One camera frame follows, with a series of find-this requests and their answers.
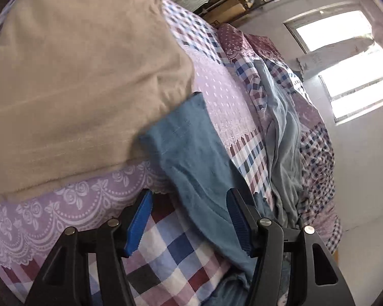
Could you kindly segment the dark teal sweater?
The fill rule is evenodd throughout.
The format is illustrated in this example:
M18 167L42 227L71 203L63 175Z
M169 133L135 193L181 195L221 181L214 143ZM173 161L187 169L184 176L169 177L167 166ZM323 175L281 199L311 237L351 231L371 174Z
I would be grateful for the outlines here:
M228 156L207 112L202 93L187 101L140 136L142 147L175 187L188 218L212 247L233 266L204 305L244 305L256 260L239 244L226 205L239 190L263 217L274 218L265 198L252 194Z

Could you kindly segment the plaid bed sheet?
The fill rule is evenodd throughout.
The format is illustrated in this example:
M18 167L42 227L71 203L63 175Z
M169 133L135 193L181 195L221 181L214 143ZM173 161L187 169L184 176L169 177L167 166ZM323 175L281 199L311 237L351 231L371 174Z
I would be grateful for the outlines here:
M233 163L253 191L266 190L265 152L251 104L219 43L217 32L200 17L164 0L164 15L191 57L195 89L204 95L215 129ZM166 193L166 181L148 162L112 175L71 184L19 204L0 204L0 276L22 300L44 257L66 227L93 229L120 214L142 189L139 216L145 226L140 244L124 261L138 305L202 305L228 270L222 259Z

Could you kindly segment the grey trousers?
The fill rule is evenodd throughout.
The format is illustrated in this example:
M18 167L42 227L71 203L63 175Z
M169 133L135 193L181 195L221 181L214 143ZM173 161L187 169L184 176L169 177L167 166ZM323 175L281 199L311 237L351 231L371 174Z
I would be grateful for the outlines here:
M303 193L300 121L292 99L274 81L265 62L257 60L254 65L266 92L266 111L270 116L265 142L277 222L296 228L300 224L297 205Z

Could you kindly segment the tan brown garment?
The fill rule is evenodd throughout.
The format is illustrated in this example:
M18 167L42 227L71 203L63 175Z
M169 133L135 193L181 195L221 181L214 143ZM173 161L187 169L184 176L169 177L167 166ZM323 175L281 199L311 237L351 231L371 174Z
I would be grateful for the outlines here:
M193 80L163 0L16 0L0 31L0 200L144 159L138 135Z

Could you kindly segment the plaid folded quilt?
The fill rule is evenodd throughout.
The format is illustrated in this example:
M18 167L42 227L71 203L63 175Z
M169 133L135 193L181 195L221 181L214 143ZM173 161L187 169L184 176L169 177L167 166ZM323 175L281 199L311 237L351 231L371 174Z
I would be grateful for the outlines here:
M328 130L301 80L267 37L224 24L219 41L259 117L271 206L284 227L310 225L335 253L342 237Z

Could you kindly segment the window with curtain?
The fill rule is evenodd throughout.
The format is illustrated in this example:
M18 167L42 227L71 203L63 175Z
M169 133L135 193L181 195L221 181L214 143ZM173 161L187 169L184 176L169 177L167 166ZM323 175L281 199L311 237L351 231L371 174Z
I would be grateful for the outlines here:
M303 80L318 78L337 124L383 106L383 37L359 4L310 10L285 26L304 52L294 59Z

